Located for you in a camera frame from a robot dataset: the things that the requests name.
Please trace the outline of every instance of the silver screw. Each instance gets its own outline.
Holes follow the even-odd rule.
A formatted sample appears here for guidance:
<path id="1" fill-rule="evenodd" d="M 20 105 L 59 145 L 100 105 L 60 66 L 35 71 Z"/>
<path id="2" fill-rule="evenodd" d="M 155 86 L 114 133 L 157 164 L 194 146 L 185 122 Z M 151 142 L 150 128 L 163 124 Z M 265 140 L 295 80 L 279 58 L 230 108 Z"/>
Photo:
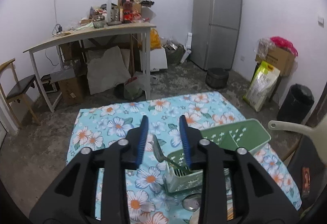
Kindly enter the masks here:
<path id="1" fill-rule="evenodd" d="M 119 145 L 127 145 L 129 142 L 128 142 L 128 140 L 127 139 L 120 139 L 119 141 L 118 141 L 118 144 Z"/>
<path id="2" fill-rule="evenodd" d="M 239 147 L 236 151 L 240 155 L 245 155 L 247 153 L 247 150 L 244 147 Z"/>
<path id="3" fill-rule="evenodd" d="M 83 147 L 83 148 L 81 149 L 81 153 L 82 153 L 83 155 L 87 155 L 87 154 L 91 153 L 91 151 L 92 151 L 92 149 L 90 149 L 89 147 Z"/>
<path id="4" fill-rule="evenodd" d="M 210 144 L 210 141 L 208 139 L 203 138 L 199 141 L 199 143 L 200 145 L 208 145 Z"/>

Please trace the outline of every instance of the floral tablecloth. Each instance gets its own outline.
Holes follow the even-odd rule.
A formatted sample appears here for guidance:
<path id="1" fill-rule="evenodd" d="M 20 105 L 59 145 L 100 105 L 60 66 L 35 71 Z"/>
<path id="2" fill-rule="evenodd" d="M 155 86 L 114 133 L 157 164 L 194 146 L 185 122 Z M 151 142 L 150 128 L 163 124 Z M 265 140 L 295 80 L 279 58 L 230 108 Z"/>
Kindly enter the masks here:
<path id="1" fill-rule="evenodd" d="M 188 125 L 197 129 L 245 120 L 219 92 L 81 109 L 75 121 L 67 162 L 85 146 L 93 150 L 109 147 L 113 142 L 124 138 L 128 130 L 139 127 L 142 116 L 147 115 L 149 134 L 143 163 L 137 171 L 126 171 L 130 220 L 132 223 L 143 224 L 188 223 L 192 212 L 184 210 L 181 201 L 186 195 L 199 190 L 168 196 L 162 186 L 165 164 L 157 162 L 151 145 L 152 135 L 156 135 L 166 155 L 181 149 L 178 123 L 182 114 L 185 115 Z M 301 206 L 299 190 L 275 151 L 266 144 L 255 158 L 298 210 Z M 97 218 L 100 217 L 102 179 L 103 169 L 100 170 L 97 187 Z"/>

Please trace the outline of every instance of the pink plastic bag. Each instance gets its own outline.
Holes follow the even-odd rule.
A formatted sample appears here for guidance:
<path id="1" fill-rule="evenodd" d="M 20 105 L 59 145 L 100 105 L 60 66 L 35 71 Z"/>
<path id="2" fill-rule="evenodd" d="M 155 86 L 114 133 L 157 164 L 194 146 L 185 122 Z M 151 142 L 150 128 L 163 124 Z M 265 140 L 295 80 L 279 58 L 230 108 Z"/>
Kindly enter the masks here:
<path id="1" fill-rule="evenodd" d="M 276 46 L 281 48 L 287 48 L 287 50 L 292 53 L 295 57 L 297 57 L 298 51 L 293 46 L 292 42 L 288 41 L 285 38 L 282 37 L 271 37 L 270 40 L 275 43 Z"/>

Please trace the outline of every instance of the orange plastic bag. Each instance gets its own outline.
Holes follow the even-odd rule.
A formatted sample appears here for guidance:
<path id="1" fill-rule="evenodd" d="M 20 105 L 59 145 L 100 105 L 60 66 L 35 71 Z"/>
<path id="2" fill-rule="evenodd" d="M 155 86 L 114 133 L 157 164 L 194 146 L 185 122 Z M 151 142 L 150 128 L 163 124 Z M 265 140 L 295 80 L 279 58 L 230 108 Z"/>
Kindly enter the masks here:
<path id="1" fill-rule="evenodd" d="M 151 42 L 152 50 L 156 48 L 161 48 L 161 42 L 160 42 L 158 31 L 154 28 L 152 28 L 150 32 L 150 42 Z"/>

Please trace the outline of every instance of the round black container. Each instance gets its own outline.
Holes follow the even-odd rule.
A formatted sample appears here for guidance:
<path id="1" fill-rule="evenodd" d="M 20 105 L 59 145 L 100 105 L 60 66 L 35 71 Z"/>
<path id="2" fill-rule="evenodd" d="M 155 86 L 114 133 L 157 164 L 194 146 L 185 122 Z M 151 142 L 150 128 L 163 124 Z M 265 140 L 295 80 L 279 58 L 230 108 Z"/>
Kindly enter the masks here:
<path id="1" fill-rule="evenodd" d="M 222 68 L 210 68 L 207 71 L 205 82 L 214 89 L 224 88 L 227 85 L 229 72 Z"/>
<path id="2" fill-rule="evenodd" d="M 308 87 L 294 84 L 290 87 L 284 103 L 277 114 L 277 120 L 301 123 L 314 102 L 315 99 Z"/>

